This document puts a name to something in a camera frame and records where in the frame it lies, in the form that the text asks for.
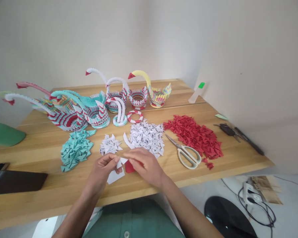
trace car key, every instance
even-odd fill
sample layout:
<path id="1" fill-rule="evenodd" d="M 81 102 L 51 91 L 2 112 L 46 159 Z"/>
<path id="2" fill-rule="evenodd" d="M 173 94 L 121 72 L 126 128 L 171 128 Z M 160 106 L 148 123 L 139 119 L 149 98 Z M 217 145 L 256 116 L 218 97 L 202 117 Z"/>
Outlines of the car key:
<path id="1" fill-rule="evenodd" d="M 227 134 L 229 136 L 233 136 L 235 138 L 235 140 L 237 140 L 238 143 L 241 142 L 239 140 L 237 134 L 235 133 L 235 131 L 230 126 L 228 126 L 226 123 L 225 124 L 219 124 L 219 125 L 214 124 L 214 126 L 219 126 L 220 129 L 225 132 L 225 134 Z"/>

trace key fob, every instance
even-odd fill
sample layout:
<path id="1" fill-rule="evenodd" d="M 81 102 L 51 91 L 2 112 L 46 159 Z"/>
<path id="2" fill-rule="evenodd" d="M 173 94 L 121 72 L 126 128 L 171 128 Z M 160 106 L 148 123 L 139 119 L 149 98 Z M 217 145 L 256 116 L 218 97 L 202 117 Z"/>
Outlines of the key fob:
<path id="1" fill-rule="evenodd" d="M 226 124 L 220 124 L 220 128 L 222 131 L 225 132 L 225 134 L 229 135 L 229 136 L 234 136 L 235 135 L 235 131 L 233 131 L 232 128 L 230 128 L 228 125 Z"/>

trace hand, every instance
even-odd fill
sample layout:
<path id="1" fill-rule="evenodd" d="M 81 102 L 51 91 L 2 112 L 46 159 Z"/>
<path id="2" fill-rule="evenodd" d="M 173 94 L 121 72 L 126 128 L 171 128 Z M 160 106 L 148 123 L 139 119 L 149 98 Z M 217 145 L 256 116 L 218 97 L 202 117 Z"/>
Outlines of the hand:
<path id="1" fill-rule="evenodd" d="M 147 183 L 157 188 L 162 187 L 162 181 L 167 175 L 153 154 L 144 148 L 136 148 L 124 153 L 124 157 L 129 159 L 133 168 Z"/>
<path id="2" fill-rule="evenodd" d="M 105 154 L 97 159 L 87 179 L 85 191 L 90 195 L 99 197 L 105 189 L 110 172 L 115 170 L 116 174 L 119 174 L 123 171 L 123 167 L 116 168 L 119 160 L 120 157 L 112 153 Z"/>

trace scissors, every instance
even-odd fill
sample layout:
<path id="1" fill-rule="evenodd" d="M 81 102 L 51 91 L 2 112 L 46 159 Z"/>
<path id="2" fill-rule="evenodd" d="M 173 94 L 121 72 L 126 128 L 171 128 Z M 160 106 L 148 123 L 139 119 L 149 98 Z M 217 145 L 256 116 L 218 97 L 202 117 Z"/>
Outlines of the scissors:
<path id="1" fill-rule="evenodd" d="M 195 169 L 195 168 L 197 168 L 198 165 L 202 161 L 202 158 L 201 158 L 199 152 L 197 152 L 192 147 L 179 145 L 177 142 L 175 142 L 173 139 L 171 139 L 171 137 L 169 137 L 167 134 L 166 134 L 166 136 L 178 148 L 178 157 L 179 157 L 180 162 L 183 164 L 183 166 L 186 167 L 186 168 L 188 168 L 188 169 Z M 192 154 L 189 151 L 187 151 L 187 149 L 192 150 L 196 154 L 197 159 L 194 156 L 192 156 Z M 183 155 L 192 164 L 192 166 L 187 166 L 183 162 L 181 155 Z"/>

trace pile of red paper pieces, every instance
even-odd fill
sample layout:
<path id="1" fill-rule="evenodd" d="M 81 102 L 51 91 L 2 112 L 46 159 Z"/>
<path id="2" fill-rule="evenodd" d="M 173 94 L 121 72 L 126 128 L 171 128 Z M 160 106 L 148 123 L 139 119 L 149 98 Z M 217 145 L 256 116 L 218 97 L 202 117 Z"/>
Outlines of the pile of red paper pieces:
<path id="1" fill-rule="evenodd" d="M 192 117 L 174 115 L 173 121 L 164 122 L 163 126 L 165 130 L 170 129 L 175 133 L 179 137 L 179 141 L 198 151 L 201 157 L 204 153 L 205 158 L 202 161 L 209 169 L 212 169 L 214 165 L 208 162 L 208 159 L 213 160 L 223 156 L 222 142 L 217 141 L 217 137 L 211 129 L 196 124 Z"/>

